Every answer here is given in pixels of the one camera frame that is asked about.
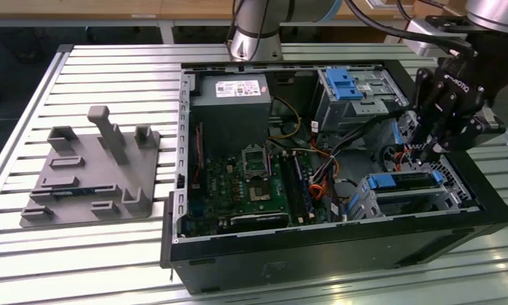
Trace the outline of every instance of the open computer tower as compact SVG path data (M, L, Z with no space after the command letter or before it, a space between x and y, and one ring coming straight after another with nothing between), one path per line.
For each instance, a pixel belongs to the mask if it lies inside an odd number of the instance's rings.
M508 225L466 152L411 156L398 61L192 64L180 84L162 267L192 294L423 264Z

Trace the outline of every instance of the yellow wire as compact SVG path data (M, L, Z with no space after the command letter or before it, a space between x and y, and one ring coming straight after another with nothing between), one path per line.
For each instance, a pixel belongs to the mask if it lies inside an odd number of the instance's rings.
M294 114L296 115L296 118L298 118L298 126L296 126L296 130L294 130L294 132L292 132L292 133L288 133L287 135L274 135L274 136L268 137L270 139L274 139L274 140L275 140L275 139L286 139L286 138L290 138L290 137L292 137L294 135L296 135L296 133L299 132L299 130L300 130L300 128L302 128L302 118L300 118L300 116L299 116L298 111L295 110L295 108L291 106L291 104L290 104L286 100L283 100L282 98L275 97L275 96L274 96L274 98L275 98L276 100L279 100L280 102L283 102L284 105L288 106L288 108L292 110L292 112L294 112Z

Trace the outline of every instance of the barcode sticker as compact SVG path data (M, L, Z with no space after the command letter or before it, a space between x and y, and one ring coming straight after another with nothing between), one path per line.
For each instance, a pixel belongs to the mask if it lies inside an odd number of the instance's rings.
M372 91L370 85L356 85L356 87L358 87L358 90L362 90L362 91Z
M318 121L312 121L312 122L311 122L311 130L312 130L312 132L315 132L315 133L319 132L319 122L318 122Z
M260 84L252 81L220 81L216 83L218 97L252 97L262 95Z
M339 207L335 205L335 203L331 204L331 211L334 214L339 215Z

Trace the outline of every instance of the chip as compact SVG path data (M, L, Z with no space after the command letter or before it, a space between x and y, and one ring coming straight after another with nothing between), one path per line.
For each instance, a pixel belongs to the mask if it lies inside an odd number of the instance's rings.
M251 201L271 200L270 181L254 180L248 183L248 193Z

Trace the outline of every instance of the blue plastic tab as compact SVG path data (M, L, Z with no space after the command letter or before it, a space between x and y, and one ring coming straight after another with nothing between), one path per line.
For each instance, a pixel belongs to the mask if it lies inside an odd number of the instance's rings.
M397 144L403 144L403 139L401 138L399 133L398 121L391 122L391 127L394 129L394 137L397 138Z
M327 69L330 86L338 100L360 100L363 93L358 90L347 69Z
M439 183L439 185L445 182L445 176L438 170L434 170L431 173L433 177L435 178L435 181Z
M397 181L391 175L371 175L378 187L397 187Z
M343 215L344 215L346 213L348 213L348 211L352 209L352 207L354 207L354 205L356 204L358 200L359 200L359 194L356 193L356 195L354 196L352 200L351 200L350 203L348 203L348 207L347 207L347 209L344 210Z
M372 178L367 178L367 183L370 184L371 189L376 189L378 185Z

